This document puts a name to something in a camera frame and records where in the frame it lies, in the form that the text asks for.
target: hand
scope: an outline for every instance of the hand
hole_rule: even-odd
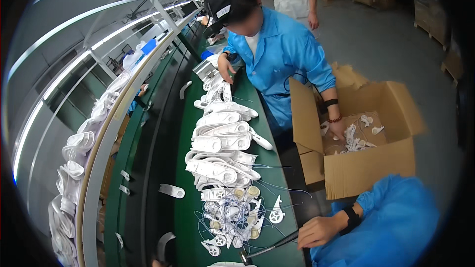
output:
[[[329,125],[330,129],[330,134],[333,134],[337,136],[340,140],[345,140],[345,124],[343,122],[343,119],[339,120],[338,122],[335,123],[330,123]]]
[[[312,30],[315,30],[318,28],[320,23],[318,23],[317,13],[310,12],[308,14],[308,25],[310,26]]]
[[[219,71],[219,74],[221,74],[223,80],[231,85],[233,84],[233,80],[229,76],[228,70],[232,73],[236,73],[236,71],[231,66],[231,63],[229,63],[228,56],[224,53],[222,53],[217,59],[217,70]]]
[[[330,218],[314,217],[300,228],[297,249],[322,246],[347,226],[348,215],[344,211],[339,211]]]

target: hammer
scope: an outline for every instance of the hammer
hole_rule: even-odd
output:
[[[258,251],[258,252],[254,253],[252,255],[248,256],[246,250],[244,249],[244,250],[239,252],[239,257],[241,258],[241,261],[244,264],[244,266],[248,266],[249,264],[252,264],[252,260],[251,260],[252,257],[258,256],[260,254],[264,254],[264,253],[266,253],[266,252],[268,252],[272,249],[275,249],[279,246],[283,246],[284,244],[287,244],[288,242],[296,239],[297,237],[298,237],[298,230],[295,231],[294,233],[282,238],[281,240],[277,241],[273,246],[265,248],[265,249],[263,249],[261,251]]]

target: white label on cap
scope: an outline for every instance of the white label on cap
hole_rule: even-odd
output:
[[[216,13],[216,16],[217,18],[219,19],[220,17],[222,17],[223,15],[229,13],[229,10],[231,9],[231,5],[227,5],[225,7],[223,7],[222,9],[220,9],[217,13]]]

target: open cardboard box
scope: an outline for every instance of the open cardboard box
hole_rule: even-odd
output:
[[[319,95],[290,78],[292,123],[308,189],[324,187],[328,200],[359,195],[388,174],[411,176],[415,173],[412,137],[425,130],[425,124],[406,86],[394,81],[367,83],[351,66],[333,72],[337,78],[340,112],[348,127],[361,114],[372,112],[375,121],[366,129],[383,125],[382,137],[369,141],[377,147],[342,155],[324,151],[333,144],[320,134],[324,116],[317,110]]]

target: blue bin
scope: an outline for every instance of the blue bin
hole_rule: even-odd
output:
[[[155,47],[157,46],[157,41],[155,39],[151,39],[148,43],[146,43],[143,48],[141,48],[141,51],[145,55],[148,55]]]

